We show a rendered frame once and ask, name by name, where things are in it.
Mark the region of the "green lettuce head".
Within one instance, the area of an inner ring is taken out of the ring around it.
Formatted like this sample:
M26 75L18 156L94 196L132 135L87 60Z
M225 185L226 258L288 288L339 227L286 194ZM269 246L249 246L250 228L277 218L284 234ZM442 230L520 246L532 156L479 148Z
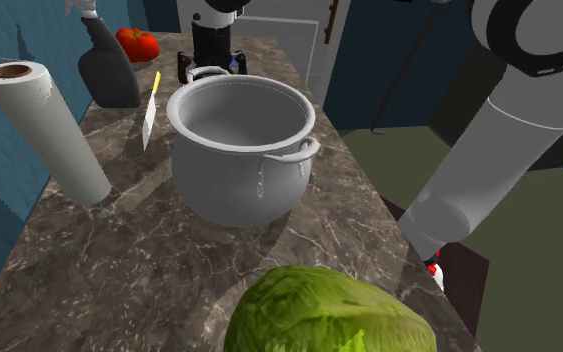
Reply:
M223 352L437 352L420 315L336 270L269 270L240 298Z

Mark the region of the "yellow handled knife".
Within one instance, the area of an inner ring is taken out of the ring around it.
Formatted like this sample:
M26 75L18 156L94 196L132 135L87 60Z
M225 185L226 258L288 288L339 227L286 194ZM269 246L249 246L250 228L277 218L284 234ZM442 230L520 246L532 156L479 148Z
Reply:
M143 121L143 128L142 128L142 142L143 142L143 150L147 149L150 135L152 132L152 128L154 125L155 115L156 115L156 93L158 90L159 82L161 79L161 73L159 71L155 74L155 79L152 87L152 91L150 94L150 98L148 101L147 109L145 112L145 117Z

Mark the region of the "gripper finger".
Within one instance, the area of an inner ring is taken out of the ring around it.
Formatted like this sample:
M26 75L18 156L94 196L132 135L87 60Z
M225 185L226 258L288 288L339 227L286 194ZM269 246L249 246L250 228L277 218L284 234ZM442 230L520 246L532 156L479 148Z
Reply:
M229 68L234 74L246 75L248 73L246 56L242 50L237 50L232 54Z
M185 52L177 53L177 73L178 79L182 84L187 83L188 68L193 62L193 57Z

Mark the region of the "red tomato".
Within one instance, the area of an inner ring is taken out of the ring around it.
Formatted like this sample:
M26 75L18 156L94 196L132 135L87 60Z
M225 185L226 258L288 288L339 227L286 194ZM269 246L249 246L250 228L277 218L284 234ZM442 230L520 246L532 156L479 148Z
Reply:
M137 28L121 28L115 34L131 63L149 62L159 56L156 39Z

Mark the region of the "grey metal cooking pot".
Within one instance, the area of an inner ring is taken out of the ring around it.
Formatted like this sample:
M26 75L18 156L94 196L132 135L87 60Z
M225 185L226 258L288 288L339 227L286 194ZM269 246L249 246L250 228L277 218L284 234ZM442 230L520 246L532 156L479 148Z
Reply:
M181 199L206 220L236 227L290 211L320 149L310 135L312 103L287 84L218 66L192 69L186 79L166 106Z

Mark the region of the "black spray bottle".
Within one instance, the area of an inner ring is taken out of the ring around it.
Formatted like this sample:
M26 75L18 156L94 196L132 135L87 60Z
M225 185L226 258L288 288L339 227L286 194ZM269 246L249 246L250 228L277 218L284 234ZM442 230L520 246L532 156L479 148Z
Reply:
M81 14L93 47L78 61L78 70L90 95L101 108L137 108L141 104L133 67L109 27L98 16L96 0L64 0L65 15L72 7Z

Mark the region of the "white paper towel roll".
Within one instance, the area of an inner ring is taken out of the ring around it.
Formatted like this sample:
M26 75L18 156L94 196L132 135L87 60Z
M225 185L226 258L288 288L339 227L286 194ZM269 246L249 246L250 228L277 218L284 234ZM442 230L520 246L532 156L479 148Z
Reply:
M0 63L0 109L73 203L109 195L111 185L46 66Z

